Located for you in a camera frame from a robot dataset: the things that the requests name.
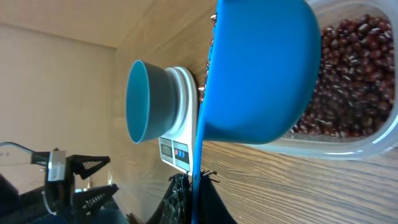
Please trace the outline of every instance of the teal cup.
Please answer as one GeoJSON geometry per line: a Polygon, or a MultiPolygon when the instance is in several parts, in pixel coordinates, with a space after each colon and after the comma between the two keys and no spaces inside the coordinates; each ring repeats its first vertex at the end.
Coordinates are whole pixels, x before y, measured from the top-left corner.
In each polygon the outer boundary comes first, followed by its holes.
{"type": "Polygon", "coordinates": [[[177,114],[177,92],[162,68],[136,60],[131,67],[126,93],[126,121],[134,143],[165,134],[177,114]]]}

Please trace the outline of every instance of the wire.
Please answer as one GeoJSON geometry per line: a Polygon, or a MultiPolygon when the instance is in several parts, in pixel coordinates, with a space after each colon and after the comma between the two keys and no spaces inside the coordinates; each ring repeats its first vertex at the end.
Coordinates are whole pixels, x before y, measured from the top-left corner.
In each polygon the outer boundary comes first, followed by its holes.
{"type": "Polygon", "coordinates": [[[35,152],[35,151],[31,150],[31,149],[26,148],[25,146],[21,146],[20,144],[17,144],[17,143],[14,143],[14,142],[0,142],[0,147],[1,146],[14,146],[14,147],[22,149],[23,151],[28,152],[28,153],[35,152]]]}

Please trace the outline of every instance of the beige wall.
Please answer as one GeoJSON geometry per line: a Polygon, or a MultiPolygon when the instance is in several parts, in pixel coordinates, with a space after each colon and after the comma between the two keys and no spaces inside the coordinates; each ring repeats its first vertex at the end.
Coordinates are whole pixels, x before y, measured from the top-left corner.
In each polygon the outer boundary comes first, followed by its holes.
{"type": "MultiPolygon", "coordinates": [[[[114,51],[0,24],[0,141],[109,155],[114,51]]],[[[21,192],[43,183],[27,163],[26,153],[0,147],[0,173],[21,192]]],[[[108,169],[95,176],[100,185],[108,169]]]]}
{"type": "Polygon", "coordinates": [[[0,0],[0,22],[118,47],[154,0],[0,0]]]}

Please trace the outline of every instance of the wooden table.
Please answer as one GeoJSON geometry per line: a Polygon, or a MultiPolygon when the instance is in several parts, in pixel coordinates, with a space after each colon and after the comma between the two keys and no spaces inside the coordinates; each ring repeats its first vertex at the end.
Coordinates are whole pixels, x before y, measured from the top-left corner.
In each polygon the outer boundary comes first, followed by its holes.
{"type": "MultiPolygon", "coordinates": [[[[136,59],[188,68],[203,83],[216,1],[141,1],[137,21],[117,52],[111,165],[123,212],[147,220],[168,178],[157,140],[133,144],[124,114],[129,69],[136,59]]],[[[306,159],[223,142],[205,142],[202,168],[238,223],[398,223],[398,152],[361,161],[306,159]]]]}

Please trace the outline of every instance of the white digital scale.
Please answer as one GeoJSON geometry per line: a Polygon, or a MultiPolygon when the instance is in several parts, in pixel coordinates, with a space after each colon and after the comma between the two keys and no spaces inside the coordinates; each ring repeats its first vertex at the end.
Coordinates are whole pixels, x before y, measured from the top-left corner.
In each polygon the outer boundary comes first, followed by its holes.
{"type": "Polygon", "coordinates": [[[198,94],[191,73],[183,67],[166,68],[177,89],[177,115],[173,126],[159,138],[160,158],[192,175],[193,148],[197,133],[198,94]]]}

